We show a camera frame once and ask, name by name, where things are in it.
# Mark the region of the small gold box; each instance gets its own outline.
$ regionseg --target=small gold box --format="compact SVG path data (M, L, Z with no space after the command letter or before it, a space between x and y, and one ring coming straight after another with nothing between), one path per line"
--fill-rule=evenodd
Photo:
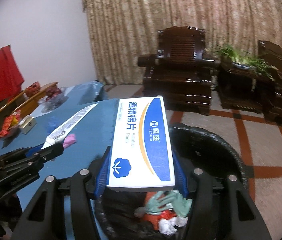
M36 121L34 117L27 116L25 120L22 120L22 124L20 125L21 132L27 134L35 125Z

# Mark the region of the chair backrest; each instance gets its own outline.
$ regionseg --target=chair backrest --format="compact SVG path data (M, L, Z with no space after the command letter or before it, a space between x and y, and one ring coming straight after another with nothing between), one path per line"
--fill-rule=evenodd
M158 31L158 58L169 65L192 64L205 52L205 31L190 26Z
M282 73L282 48L270 41L258 41L258 56Z

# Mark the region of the green plant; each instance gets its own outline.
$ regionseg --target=green plant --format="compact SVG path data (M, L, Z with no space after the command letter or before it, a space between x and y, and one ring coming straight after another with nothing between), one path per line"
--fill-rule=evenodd
M248 65L256 74L274 80L268 71L271 68L278 69L274 66L269 66L263 59L250 56L248 52L245 52L245 55L242 55L241 51L233 48L233 46L228 43L223 46L218 46L216 51L220 57L229 57L235 63Z

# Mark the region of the silver screw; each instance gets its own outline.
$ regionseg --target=silver screw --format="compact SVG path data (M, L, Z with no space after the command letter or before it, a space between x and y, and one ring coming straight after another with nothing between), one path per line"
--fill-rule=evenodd
M194 173L195 173L196 175L201 175L201 174L203 173L203 170L200 169L200 168L196 168L196 169L194 169Z
M229 180L236 181L237 177L235 175L229 175Z
M82 170L80 170L80 174L85 176L85 175L89 174L89 170L88 169L82 169Z
M52 182L54 181L54 176L47 176L46 179L45 179L47 182Z

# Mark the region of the blue cotton flower logo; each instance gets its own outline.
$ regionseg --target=blue cotton flower logo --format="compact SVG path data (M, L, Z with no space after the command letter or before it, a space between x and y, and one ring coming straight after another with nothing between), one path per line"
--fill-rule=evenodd
M114 161L114 166L112 168L113 168L113 175L116 178L120 178L120 177L126 177L127 175L129 175L129 172L132 167L130 165L129 160L117 158Z

